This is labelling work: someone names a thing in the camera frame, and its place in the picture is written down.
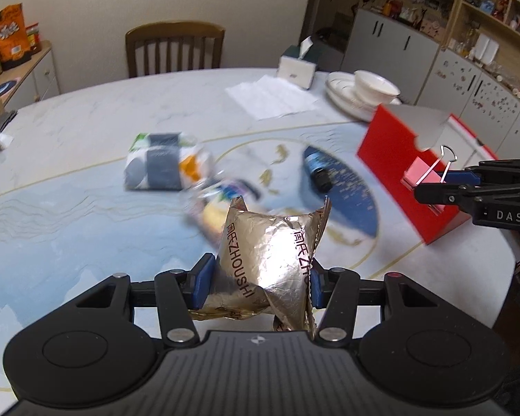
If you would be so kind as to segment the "wooden dining chair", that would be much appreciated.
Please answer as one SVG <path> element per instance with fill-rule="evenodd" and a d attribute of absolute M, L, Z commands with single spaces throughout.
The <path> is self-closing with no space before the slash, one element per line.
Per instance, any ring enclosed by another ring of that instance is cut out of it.
<path fill-rule="evenodd" d="M 137 26 L 124 36 L 128 77 L 162 72 L 219 69 L 225 28 L 208 21 L 158 21 Z"/>

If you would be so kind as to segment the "white stacked plates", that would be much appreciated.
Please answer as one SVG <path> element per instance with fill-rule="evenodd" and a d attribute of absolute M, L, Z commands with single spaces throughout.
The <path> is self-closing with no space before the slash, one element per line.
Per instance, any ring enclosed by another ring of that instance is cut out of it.
<path fill-rule="evenodd" d="M 326 93 L 330 101 L 352 118 L 369 123 L 379 105 L 370 105 L 363 102 L 354 91 L 354 72 L 335 71 L 328 74 Z M 400 105 L 399 97 L 389 104 Z"/>

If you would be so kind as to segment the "white paper napkin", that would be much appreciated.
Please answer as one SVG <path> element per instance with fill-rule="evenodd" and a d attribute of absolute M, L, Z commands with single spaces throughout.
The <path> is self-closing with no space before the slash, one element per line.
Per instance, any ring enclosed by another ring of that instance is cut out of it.
<path fill-rule="evenodd" d="M 264 75 L 225 89 L 227 95 L 256 120 L 313 111 L 317 97 L 281 78 Z"/>

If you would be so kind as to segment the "red cardboard box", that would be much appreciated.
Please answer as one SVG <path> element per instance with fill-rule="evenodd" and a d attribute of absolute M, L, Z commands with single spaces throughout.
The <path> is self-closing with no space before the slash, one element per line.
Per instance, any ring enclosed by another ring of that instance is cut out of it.
<path fill-rule="evenodd" d="M 454 172 L 497 158 L 455 115 L 406 104 L 376 109 L 358 157 L 426 244 L 464 224 L 468 216 L 453 206 L 418 203 L 414 188 L 440 180 L 449 184 Z"/>

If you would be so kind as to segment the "green white tissue box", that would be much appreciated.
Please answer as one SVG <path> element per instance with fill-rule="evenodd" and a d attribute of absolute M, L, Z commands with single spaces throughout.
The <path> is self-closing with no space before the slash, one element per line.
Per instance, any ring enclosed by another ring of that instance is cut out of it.
<path fill-rule="evenodd" d="M 300 44 L 289 46 L 280 57 L 276 76 L 295 86 L 308 90 L 314 81 L 320 50 L 311 37 Z"/>

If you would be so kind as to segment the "red lidded jar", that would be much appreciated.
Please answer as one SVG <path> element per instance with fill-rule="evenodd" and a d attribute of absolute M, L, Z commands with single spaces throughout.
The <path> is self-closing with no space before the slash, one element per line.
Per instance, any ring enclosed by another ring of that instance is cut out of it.
<path fill-rule="evenodd" d="M 26 34 L 30 44 L 31 54 L 39 53 L 42 50 L 39 23 L 28 25 L 26 27 Z"/>

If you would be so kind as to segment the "pink binder clip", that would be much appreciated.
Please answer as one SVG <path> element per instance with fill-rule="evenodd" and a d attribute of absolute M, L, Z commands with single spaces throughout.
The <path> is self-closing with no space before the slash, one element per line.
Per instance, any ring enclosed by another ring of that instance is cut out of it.
<path fill-rule="evenodd" d="M 401 149 L 405 163 L 401 184 L 410 191 L 408 204 L 403 208 L 405 214 L 422 211 L 421 205 L 414 199 L 414 188 L 422 183 L 443 183 L 451 166 L 458 161 L 458 154 L 451 147 L 440 145 L 439 150 L 437 155 L 433 154 L 430 161 L 426 162 L 416 148 Z"/>

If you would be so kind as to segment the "packaged bread roll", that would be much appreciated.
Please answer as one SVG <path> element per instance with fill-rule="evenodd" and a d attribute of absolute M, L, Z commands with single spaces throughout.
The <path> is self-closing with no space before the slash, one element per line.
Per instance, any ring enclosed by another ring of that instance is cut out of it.
<path fill-rule="evenodd" d="M 263 212 L 260 188 L 224 170 L 215 170 L 211 176 L 199 179 L 182 177 L 184 212 L 207 241 L 215 248 L 222 241 L 227 213 L 231 202 L 242 196 L 248 210 Z"/>

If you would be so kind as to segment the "white porcelain bowl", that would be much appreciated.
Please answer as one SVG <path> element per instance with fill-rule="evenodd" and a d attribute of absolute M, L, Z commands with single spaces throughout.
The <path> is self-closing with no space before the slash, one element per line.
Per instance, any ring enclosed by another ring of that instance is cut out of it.
<path fill-rule="evenodd" d="M 368 70 L 354 72 L 354 91 L 370 105 L 389 104 L 400 95 L 400 89 L 386 78 Z"/>

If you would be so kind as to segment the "white wall cabinets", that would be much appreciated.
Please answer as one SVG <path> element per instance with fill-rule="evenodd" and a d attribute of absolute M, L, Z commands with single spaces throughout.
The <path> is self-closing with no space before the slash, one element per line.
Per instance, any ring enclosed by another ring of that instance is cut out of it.
<path fill-rule="evenodd" d="M 520 158 L 520 0 L 359 0 L 341 68 L 383 76 L 402 102 Z"/>

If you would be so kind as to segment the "orange snack bag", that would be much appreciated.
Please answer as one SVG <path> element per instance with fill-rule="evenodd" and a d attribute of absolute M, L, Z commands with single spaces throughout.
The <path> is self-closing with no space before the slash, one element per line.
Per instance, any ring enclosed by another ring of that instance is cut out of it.
<path fill-rule="evenodd" d="M 31 59 L 22 4 L 9 5 L 0 11 L 0 62 L 10 70 Z"/>

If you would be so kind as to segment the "gold foil snack bag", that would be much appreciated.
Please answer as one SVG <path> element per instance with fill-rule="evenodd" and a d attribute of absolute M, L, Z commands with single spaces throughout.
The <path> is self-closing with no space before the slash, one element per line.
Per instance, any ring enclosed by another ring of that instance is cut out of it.
<path fill-rule="evenodd" d="M 248 319 L 273 314 L 288 331 L 310 331 L 314 253 L 331 203 L 304 214 L 251 211 L 239 196 L 232 200 L 219 244 L 217 266 L 199 320 Z"/>

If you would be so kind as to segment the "dark blue-capped small bottle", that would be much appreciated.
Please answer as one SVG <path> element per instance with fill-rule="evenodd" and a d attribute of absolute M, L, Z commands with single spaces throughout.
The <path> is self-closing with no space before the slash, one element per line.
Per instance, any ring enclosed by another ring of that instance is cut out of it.
<path fill-rule="evenodd" d="M 303 167 L 313 188 L 327 194 L 332 188 L 328 156 L 314 147 L 306 147 L 303 152 Z"/>

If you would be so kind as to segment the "blue orange patterned tissue pack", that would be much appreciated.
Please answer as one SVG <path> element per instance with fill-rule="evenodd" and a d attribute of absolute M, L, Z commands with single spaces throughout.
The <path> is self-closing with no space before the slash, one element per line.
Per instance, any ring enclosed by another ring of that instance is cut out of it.
<path fill-rule="evenodd" d="M 128 151 L 124 187 L 182 191 L 214 176 L 212 154 L 185 132 L 139 133 Z"/>

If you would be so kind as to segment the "white side cabinet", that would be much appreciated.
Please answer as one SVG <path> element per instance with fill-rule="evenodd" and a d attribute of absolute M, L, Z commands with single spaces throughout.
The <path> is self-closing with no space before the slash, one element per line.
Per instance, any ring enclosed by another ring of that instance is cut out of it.
<path fill-rule="evenodd" d="M 42 50 L 22 65 L 0 75 L 0 99 L 7 111 L 61 94 L 52 45 L 42 41 Z"/>

